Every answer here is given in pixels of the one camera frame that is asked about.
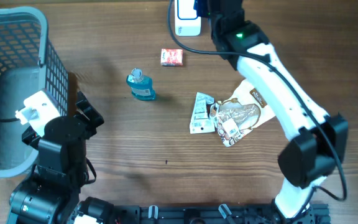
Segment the plastic basket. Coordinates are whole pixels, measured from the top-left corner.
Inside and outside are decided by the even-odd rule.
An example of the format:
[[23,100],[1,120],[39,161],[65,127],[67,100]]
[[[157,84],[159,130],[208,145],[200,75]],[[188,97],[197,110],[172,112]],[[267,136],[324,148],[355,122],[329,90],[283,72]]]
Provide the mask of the plastic basket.
[[[46,88],[67,113],[67,71],[48,39],[46,17],[33,7],[0,9],[0,118],[14,118],[23,101]],[[21,141],[28,125],[0,123],[0,177],[25,172],[38,151]]]

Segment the mouthwash bottle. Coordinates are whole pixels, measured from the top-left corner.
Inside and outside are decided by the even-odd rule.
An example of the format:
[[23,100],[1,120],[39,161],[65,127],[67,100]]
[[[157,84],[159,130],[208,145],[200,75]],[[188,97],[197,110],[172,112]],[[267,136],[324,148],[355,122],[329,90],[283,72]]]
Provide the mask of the mouthwash bottle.
[[153,80],[143,75],[142,70],[135,68],[127,77],[127,84],[132,89],[132,95],[138,100],[155,100]]

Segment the white connector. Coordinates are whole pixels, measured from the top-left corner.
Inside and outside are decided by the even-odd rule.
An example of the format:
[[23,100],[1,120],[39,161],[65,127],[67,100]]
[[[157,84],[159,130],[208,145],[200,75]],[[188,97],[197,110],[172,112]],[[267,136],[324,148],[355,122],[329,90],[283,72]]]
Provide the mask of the white connector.
[[16,111],[16,118],[21,124],[29,123],[33,130],[44,136],[47,123],[60,116],[56,100],[43,89],[24,100],[24,108]]

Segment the wooden table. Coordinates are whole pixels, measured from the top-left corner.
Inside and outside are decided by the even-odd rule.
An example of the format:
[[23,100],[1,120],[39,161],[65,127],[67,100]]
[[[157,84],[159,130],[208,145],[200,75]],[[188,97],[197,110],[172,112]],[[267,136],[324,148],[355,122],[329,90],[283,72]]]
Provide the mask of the wooden table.
[[[280,124],[274,118],[230,148],[216,133],[189,133],[196,92],[225,100],[242,77],[217,56],[188,52],[184,67],[160,66],[161,48],[176,48],[167,32],[167,5],[33,5],[47,16],[60,58],[105,120],[87,145],[98,180],[83,187],[81,199],[142,206],[269,203],[283,180],[277,155],[287,140]],[[358,1],[254,0],[244,7],[304,90],[349,120],[343,165],[349,199],[339,203],[318,192],[313,201],[330,205],[333,223],[358,223]],[[205,22],[201,36],[180,40],[214,49]],[[125,80],[134,67],[153,78],[157,101],[133,99]],[[0,223],[22,179],[0,180]],[[337,172],[324,186],[341,194]]]

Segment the bottle cap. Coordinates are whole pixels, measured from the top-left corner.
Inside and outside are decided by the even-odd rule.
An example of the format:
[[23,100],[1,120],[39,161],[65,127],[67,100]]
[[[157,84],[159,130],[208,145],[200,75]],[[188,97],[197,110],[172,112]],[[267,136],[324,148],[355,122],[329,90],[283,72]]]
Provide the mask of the bottle cap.
[[141,82],[143,80],[143,73],[141,69],[134,68],[131,74],[134,77],[135,82]]

